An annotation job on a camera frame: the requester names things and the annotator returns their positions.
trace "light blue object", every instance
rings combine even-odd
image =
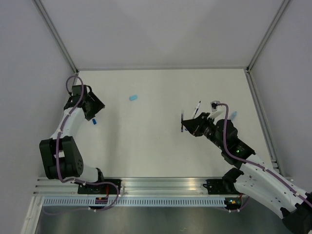
[[[137,99],[137,95],[132,95],[131,97],[129,97],[129,100],[130,101],[134,101]]]
[[[234,111],[234,112],[230,115],[229,119],[233,122],[234,119],[236,118],[236,116],[237,116],[237,111]]]

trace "white tabletop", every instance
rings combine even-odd
[[[181,132],[181,111],[189,119],[210,112],[210,102],[237,111],[239,138],[272,167],[242,69],[81,71],[106,105],[85,121],[75,141],[85,164],[113,177],[213,177],[232,166],[204,136]],[[137,100],[129,97],[137,95]]]

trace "workstation enclosure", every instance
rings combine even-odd
[[[202,184],[232,166],[180,122],[199,101],[199,113],[210,112],[211,101],[227,103],[239,138],[311,191],[311,7],[308,0],[4,3],[1,181],[14,184],[1,192],[4,233],[289,233],[254,200],[239,214],[213,208],[226,196],[208,195]],[[109,211],[66,212],[95,196],[44,176],[39,142],[58,126],[72,74],[106,105],[75,141],[84,163],[122,179]],[[40,215],[43,207],[61,214]]]

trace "blue block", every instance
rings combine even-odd
[[[132,95],[131,97],[129,97],[129,100],[130,101],[134,101],[137,99],[137,95]]]

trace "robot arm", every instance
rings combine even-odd
[[[90,86],[73,86],[71,96],[64,106],[63,118],[49,139],[39,144],[45,174],[49,179],[59,179],[56,166],[57,137],[59,136],[59,167],[63,178],[79,177],[80,180],[98,182],[102,173],[98,168],[91,168],[83,163],[82,156],[75,143],[74,137],[83,121],[94,118],[105,105],[95,96]]]
[[[182,121],[190,134],[204,135],[222,150],[221,155],[235,168],[223,177],[223,185],[231,193],[246,194],[276,213],[294,234],[307,234],[312,229],[312,193],[298,188],[275,170],[271,170],[254,150],[237,137],[237,129],[230,120],[221,119],[218,101],[211,103],[212,113]]]

